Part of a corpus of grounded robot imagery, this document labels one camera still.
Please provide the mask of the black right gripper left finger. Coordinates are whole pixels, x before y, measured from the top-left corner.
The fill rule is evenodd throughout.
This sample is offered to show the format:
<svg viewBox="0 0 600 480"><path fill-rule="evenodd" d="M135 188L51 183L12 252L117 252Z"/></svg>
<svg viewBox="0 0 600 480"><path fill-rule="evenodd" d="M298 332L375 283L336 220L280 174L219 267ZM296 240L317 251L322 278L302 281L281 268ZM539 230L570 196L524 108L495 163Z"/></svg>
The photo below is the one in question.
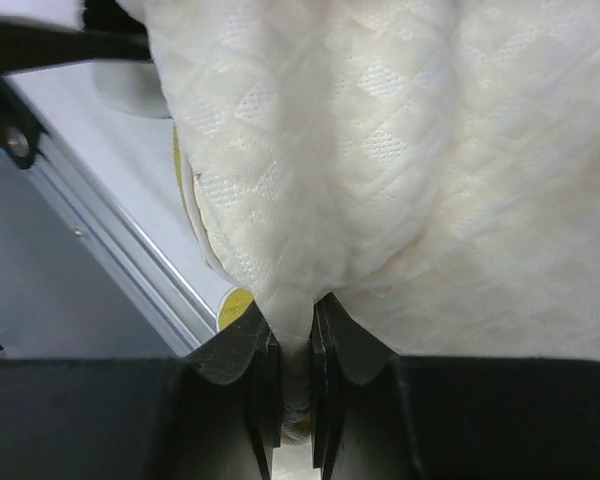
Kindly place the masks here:
<svg viewBox="0 0 600 480"><path fill-rule="evenodd" d="M267 479L280 414L255 305L185 358L0 360L0 479Z"/></svg>

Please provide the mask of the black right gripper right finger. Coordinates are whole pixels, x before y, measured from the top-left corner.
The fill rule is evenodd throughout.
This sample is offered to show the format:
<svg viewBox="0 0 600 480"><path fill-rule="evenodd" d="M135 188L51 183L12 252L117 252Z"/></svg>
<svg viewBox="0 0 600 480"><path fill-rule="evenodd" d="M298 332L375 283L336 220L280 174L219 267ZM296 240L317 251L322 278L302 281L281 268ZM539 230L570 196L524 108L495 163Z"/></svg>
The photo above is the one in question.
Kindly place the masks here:
<svg viewBox="0 0 600 480"><path fill-rule="evenodd" d="M311 342L325 479L600 479L600 362L403 356L333 296Z"/></svg>

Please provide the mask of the cream quilted pillow yellow edge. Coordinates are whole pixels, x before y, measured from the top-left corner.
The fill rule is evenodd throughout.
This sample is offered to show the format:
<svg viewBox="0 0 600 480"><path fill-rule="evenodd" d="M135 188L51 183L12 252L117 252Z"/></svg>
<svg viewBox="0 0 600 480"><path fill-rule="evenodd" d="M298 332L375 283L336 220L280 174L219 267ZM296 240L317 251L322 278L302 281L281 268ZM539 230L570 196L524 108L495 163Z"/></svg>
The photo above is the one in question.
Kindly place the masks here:
<svg viewBox="0 0 600 480"><path fill-rule="evenodd" d="M315 304L405 353L600 360L600 1L126 1L208 264L282 350Z"/></svg>

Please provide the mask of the black white checkered pillowcase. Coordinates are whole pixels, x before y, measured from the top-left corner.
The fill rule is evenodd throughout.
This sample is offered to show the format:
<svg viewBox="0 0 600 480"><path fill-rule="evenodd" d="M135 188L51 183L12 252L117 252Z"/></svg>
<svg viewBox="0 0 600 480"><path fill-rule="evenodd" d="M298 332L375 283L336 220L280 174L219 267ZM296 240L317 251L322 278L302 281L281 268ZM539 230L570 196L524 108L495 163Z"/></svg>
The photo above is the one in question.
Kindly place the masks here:
<svg viewBox="0 0 600 480"><path fill-rule="evenodd" d="M0 76L94 60L151 60L145 27L117 2L79 6L78 30L0 15Z"/></svg>

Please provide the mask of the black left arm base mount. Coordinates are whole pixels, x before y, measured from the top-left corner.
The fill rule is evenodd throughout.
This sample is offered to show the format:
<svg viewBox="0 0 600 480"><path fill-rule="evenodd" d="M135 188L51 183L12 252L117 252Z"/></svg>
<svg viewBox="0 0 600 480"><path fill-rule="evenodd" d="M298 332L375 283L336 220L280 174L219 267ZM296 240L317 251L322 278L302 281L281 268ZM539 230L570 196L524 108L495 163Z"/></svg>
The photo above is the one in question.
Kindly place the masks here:
<svg viewBox="0 0 600 480"><path fill-rule="evenodd" d="M44 127L4 79L0 78L0 148L20 170L35 163Z"/></svg>

